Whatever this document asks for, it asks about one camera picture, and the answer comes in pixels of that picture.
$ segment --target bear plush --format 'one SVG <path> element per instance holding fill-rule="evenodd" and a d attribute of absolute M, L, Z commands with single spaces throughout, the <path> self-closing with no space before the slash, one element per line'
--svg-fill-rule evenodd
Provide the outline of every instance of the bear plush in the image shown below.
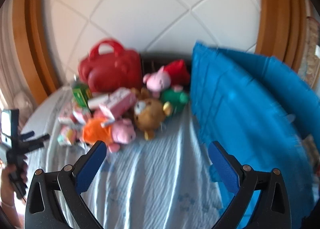
<path fill-rule="evenodd" d="M 155 98 L 149 97 L 147 91 L 132 90 L 138 99 L 134 107 L 133 119 L 137 128 L 144 132 L 144 138 L 151 140 L 155 137 L 155 130 L 161 126 L 161 123 L 167 116 L 172 113 L 172 106 L 170 103 L 162 103 Z"/>

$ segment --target green box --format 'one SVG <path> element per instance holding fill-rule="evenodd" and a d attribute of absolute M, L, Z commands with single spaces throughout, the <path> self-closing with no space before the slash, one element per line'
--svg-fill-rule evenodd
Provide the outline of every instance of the green box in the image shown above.
<path fill-rule="evenodd" d="M 78 105 L 82 108 L 88 108 L 88 100 L 92 98 L 89 86 L 85 83 L 76 81 L 72 85 L 72 92 Z"/>

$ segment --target white tiled wall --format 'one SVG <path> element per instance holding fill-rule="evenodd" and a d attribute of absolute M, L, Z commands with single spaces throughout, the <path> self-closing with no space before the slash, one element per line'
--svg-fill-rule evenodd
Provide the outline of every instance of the white tiled wall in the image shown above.
<path fill-rule="evenodd" d="M 63 82 L 104 37 L 138 51 L 192 53 L 196 40 L 254 51 L 260 0 L 44 0 L 49 50 Z"/>

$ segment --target dark bed headboard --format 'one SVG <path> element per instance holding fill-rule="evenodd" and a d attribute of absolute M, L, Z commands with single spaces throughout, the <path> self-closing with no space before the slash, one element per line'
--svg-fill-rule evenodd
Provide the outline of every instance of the dark bed headboard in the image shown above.
<path fill-rule="evenodd" d="M 175 53 L 142 53 L 141 67 L 142 76 L 151 74 L 160 69 L 161 66 L 167 65 L 174 60 L 184 59 L 187 65 L 187 70 L 191 75 L 191 55 L 175 54 Z M 190 91 L 190 85 L 185 86 L 186 91 Z"/>

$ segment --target screw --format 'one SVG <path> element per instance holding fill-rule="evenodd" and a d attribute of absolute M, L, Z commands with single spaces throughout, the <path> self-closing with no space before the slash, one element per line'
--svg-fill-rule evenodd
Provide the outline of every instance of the screw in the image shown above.
<path fill-rule="evenodd" d="M 273 170 L 273 173 L 275 173 L 276 175 L 280 175 L 280 170 L 279 169 L 277 169 L 277 168 L 275 168 L 274 170 Z"/>
<path fill-rule="evenodd" d="M 248 172 L 251 171 L 251 167 L 249 165 L 243 165 L 242 168 L 244 171 L 248 171 Z"/>
<path fill-rule="evenodd" d="M 63 168 L 64 171 L 70 171 L 72 170 L 72 166 L 71 165 L 66 165 L 64 168 Z"/>
<path fill-rule="evenodd" d="M 42 173 L 42 169 L 40 169 L 40 168 L 37 169 L 36 172 L 35 172 L 36 175 L 40 175 L 41 173 Z"/>

